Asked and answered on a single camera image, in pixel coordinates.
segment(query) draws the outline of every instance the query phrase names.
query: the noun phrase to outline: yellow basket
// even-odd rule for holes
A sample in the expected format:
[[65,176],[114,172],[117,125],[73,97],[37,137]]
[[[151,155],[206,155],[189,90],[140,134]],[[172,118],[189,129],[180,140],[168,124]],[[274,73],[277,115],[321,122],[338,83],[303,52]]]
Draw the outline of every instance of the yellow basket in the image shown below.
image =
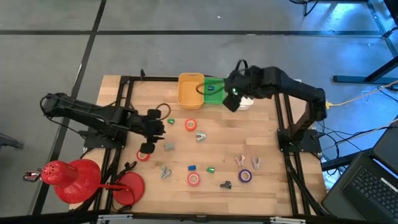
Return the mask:
[[199,109],[205,102],[203,95],[197,92],[197,86],[205,81],[201,73],[182,73],[178,77],[177,101],[183,109]]

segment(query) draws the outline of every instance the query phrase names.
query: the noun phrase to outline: concrete floor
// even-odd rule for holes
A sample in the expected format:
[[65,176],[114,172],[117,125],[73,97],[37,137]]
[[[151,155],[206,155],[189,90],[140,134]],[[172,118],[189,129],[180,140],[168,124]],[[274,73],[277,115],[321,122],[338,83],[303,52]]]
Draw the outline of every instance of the concrete floor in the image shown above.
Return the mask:
[[[383,1],[372,2],[390,29],[393,23]],[[0,30],[91,30],[99,5],[98,0],[1,1]],[[302,13],[303,6],[288,0],[112,0],[106,3],[99,30],[378,30],[365,3],[320,2],[305,19]],[[391,40],[398,47],[398,32]],[[0,149],[1,217],[29,211],[36,185],[21,176],[45,164],[58,128],[42,116],[39,100],[48,92],[70,93],[87,41],[87,35],[0,35],[0,132],[25,142],[23,150]],[[292,78],[324,88],[328,100],[339,103],[375,86],[336,84],[333,75],[369,75],[392,55],[377,37],[104,35],[95,39],[78,98],[95,102],[103,75],[138,75],[143,68],[147,75],[201,72],[225,77],[241,58],[262,67],[277,66]],[[388,123],[397,109],[395,101],[373,95],[368,103],[358,100],[330,109],[325,124],[353,133]],[[71,127],[85,128],[73,122]],[[367,149],[381,134],[353,143]],[[333,144],[327,138],[321,143],[323,148]],[[82,144],[79,136],[67,132],[60,160],[78,158]],[[342,144],[340,150],[343,156],[357,149]],[[323,153],[336,157],[335,149]],[[67,207],[51,189],[44,213]]]

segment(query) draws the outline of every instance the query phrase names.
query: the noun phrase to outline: white object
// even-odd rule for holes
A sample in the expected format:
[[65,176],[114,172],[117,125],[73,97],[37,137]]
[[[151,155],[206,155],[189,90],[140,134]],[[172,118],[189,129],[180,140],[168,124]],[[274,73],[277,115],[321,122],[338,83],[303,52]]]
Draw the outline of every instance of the white object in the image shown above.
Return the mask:
[[250,107],[253,103],[254,103],[254,100],[242,96],[242,98],[241,98],[241,104],[240,104],[238,110],[247,110],[247,109],[249,109],[249,107]]

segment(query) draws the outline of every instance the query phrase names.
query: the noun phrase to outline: small black object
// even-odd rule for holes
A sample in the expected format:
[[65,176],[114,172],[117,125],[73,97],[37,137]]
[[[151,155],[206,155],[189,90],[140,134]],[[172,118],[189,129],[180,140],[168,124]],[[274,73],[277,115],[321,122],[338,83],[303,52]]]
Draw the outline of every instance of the small black object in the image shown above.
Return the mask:
[[125,163],[124,169],[116,176],[116,180],[119,180],[127,171],[132,170],[136,165],[137,161],[134,161],[131,164],[129,162]]
[[231,189],[232,188],[231,181],[226,180],[225,183],[220,184],[220,187],[225,187],[226,189]]

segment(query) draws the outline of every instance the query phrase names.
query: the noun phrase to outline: blue block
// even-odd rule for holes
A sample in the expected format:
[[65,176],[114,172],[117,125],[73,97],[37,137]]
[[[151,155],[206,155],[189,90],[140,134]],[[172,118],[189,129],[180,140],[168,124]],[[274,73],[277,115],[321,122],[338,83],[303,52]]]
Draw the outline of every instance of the blue block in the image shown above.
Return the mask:
[[188,170],[189,171],[194,171],[194,170],[196,170],[197,169],[197,167],[195,166],[195,165],[193,165],[193,166],[188,166]]

